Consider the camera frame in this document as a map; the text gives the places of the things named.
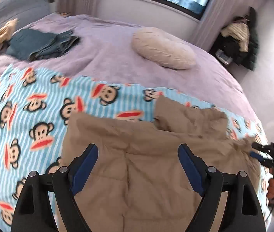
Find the grey upholstered headboard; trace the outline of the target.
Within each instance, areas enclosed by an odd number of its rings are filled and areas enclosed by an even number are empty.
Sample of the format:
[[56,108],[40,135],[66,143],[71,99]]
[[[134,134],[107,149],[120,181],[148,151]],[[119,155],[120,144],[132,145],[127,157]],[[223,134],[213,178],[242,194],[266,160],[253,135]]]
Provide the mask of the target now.
[[18,30],[51,14],[49,0],[0,0],[0,28],[17,19]]

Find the tan quilted jacket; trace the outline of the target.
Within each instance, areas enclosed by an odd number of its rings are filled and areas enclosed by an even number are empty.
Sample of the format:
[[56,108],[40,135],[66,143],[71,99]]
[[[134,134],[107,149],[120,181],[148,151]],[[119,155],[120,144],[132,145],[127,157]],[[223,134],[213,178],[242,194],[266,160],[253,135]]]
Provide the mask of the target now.
[[184,231],[200,196],[178,159],[185,143],[224,173],[245,171],[254,188],[260,165],[250,158],[252,138],[227,136],[225,113],[196,109],[160,96],[153,122],[126,122],[74,113],[63,141],[61,165],[91,143],[99,156],[76,203],[92,231]]

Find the cream knitted pillow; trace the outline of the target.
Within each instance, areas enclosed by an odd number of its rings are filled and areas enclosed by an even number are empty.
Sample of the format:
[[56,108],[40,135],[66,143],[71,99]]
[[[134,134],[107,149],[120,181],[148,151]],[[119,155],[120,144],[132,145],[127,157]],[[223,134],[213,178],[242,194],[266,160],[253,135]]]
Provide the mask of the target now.
[[190,45],[158,28],[138,29],[133,34],[131,45],[141,57],[165,68],[188,70],[196,65],[196,55]]

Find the right lavender curtain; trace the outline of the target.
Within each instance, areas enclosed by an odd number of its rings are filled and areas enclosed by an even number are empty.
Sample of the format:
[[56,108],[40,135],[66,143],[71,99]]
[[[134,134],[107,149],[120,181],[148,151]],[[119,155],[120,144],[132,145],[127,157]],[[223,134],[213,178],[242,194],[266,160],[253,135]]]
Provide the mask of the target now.
[[267,0],[210,0],[189,42],[209,51],[221,28],[236,16],[243,16],[250,7],[260,9]]

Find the folded dark jeans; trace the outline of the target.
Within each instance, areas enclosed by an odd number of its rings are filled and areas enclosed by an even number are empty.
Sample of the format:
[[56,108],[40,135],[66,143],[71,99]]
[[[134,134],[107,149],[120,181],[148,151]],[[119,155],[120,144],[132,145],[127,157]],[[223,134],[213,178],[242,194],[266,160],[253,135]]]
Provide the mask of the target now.
[[25,28],[15,33],[8,42],[7,55],[22,61],[57,58],[78,44],[80,37],[72,30],[55,34]]

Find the lavender bedspread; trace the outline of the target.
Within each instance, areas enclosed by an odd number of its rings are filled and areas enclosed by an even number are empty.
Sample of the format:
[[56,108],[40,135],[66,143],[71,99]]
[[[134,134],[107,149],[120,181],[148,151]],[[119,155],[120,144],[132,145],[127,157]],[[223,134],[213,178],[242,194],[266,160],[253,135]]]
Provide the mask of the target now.
[[172,70],[144,59],[131,47],[137,25],[88,15],[50,14],[29,24],[42,32],[73,30],[79,43],[59,58],[34,62],[0,55],[0,76],[9,64],[18,68],[44,67],[67,77],[89,76],[109,83],[137,83],[148,88],[167,87],[227,109],[246,119],[258,119],[236,79],[209,53],[192,46],[196,65]]

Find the blue striped monkey blanket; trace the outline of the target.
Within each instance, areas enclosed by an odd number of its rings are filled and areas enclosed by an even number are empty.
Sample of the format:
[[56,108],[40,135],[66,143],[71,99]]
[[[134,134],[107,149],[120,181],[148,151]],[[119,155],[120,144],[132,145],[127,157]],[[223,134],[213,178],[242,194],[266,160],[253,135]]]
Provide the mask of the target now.
[[72,112],[150,122],[165,96],[190,108],[208,102],[166,87],[107,84],[91,77],[66,78],[45,68],[7,67],[0,77],[0,228],[10,231],[25,175],[52,172],[60,163]]

